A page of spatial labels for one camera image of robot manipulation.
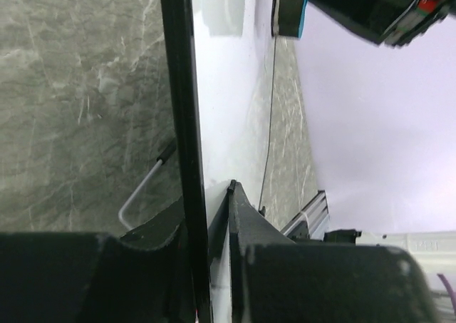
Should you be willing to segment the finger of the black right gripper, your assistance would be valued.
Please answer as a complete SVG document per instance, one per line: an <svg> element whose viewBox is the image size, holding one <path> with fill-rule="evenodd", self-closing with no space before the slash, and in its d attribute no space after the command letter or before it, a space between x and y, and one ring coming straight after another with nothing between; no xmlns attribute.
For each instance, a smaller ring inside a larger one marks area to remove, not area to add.
<svg viewBox="0 0 456 323"><path fill-rule="evenodd" d="M376 45L415 0L310 0L345 29Z"/></svg>

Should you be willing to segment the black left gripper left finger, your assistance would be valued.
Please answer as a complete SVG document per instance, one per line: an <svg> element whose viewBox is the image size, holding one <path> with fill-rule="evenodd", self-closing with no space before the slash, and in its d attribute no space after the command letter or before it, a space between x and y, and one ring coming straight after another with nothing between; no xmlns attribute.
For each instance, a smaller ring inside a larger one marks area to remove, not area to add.
<svg viewBox="0 0 456 323"><path fill-rule="evenodd" d="M1 234L3 322L193 322L181 210L132 232Z"/></svg>

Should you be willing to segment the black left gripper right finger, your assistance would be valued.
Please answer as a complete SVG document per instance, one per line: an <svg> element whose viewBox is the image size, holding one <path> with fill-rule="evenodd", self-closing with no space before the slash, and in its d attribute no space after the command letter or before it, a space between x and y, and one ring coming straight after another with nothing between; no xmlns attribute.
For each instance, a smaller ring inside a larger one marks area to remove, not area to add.
<svg viewBox="0 0 456 323"><path fill-rule="evenodd" d="M294 242L228 191L234 322L439 322L418 263L397 247Z"/></svg>

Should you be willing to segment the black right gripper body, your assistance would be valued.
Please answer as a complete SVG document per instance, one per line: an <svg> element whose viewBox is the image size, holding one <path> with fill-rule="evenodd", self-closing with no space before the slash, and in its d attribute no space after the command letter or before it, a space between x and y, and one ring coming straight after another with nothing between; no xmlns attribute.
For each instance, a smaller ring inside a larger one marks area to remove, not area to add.
<svg viewBox="0 0 456 323"><path fill-rule="evenodd" d="M380 36L380 45L407 46L433 25L455 15L455 0L385 0L395 7L392 19Z"/></svg>

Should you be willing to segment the blue bone-shaped eraser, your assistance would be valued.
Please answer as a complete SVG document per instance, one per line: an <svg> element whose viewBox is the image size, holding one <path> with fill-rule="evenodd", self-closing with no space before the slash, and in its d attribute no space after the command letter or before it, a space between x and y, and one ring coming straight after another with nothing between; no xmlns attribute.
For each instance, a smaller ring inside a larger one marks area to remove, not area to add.
<svg viewBox="0 0 456 323"><path fill-rule="evenodd" d="M300 39L309 0L273 0L271 35Z"/></svg>

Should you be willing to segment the white board black frame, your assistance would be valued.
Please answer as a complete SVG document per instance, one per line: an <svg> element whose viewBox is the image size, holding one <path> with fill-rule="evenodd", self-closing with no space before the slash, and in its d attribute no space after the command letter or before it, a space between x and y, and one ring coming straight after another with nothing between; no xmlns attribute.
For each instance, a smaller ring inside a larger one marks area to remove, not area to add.
<svg viewBox="0 0 456 323"><path fill-rule="evenodd" d="M230 322L227 191L261 202L273 98L273 0L161 0L197 314Z"/></svg>

